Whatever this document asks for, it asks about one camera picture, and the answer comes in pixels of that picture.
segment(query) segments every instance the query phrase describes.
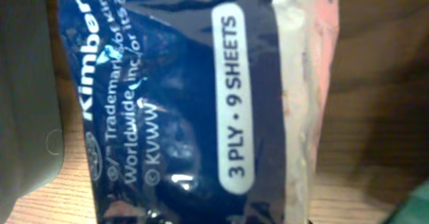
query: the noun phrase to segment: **white rounded label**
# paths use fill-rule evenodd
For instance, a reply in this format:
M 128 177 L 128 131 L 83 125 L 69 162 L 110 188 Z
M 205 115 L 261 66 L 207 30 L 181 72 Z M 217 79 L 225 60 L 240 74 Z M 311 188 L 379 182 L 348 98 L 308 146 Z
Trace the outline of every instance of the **white rounded label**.
M 212 11 L 219 180 L 245 194 L 255 180 L 253 115 L 245 16 L 236 3 Z

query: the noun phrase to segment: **wooden surface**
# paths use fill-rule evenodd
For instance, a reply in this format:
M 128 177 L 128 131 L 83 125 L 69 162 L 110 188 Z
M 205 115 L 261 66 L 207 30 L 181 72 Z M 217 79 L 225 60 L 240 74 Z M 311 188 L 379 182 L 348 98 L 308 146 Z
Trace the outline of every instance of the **wooden surface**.
M 94 223 L 79 110 L 48 1 L 66 159 L 8 223 Z M 341 20 L 311 219 L 380 223 L 428 176 L 429 0 L 341 0 Z

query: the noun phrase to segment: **tissue packet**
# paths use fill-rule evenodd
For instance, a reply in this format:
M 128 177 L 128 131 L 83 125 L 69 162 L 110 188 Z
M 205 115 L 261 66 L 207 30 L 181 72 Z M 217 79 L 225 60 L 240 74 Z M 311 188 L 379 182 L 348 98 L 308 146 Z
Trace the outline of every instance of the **tissue packet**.
M 99 223 L 306 223 L 338 0 L 58 0 Z

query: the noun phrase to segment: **dark gray plastic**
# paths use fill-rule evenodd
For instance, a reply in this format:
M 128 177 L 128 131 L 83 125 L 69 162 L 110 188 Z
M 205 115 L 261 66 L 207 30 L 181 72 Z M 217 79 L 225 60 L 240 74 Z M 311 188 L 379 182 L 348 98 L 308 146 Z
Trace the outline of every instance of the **dark gray plastic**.
M 0 0 L 0 223 L 64 159 L 45 0 Z

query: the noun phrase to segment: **small circle icon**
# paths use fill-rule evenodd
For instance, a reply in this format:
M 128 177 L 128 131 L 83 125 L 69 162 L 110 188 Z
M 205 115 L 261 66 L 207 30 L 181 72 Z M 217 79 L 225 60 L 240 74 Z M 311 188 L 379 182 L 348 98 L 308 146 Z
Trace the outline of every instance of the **small circle icon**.
M 116 166 L 110 166 L 107 169 L 107 177 L 109 177 L 109 180 L 111 182 L 114 182 L 114 181 L 118 180 L 118 178 L 119 178 L 119 172 L 118 172 L 118 169 L 116 168 Z
M 150 169 L 145 174 L 145 182 L 148 186 L 155 186 L 160 183 L 161 174 L 155 169 Z

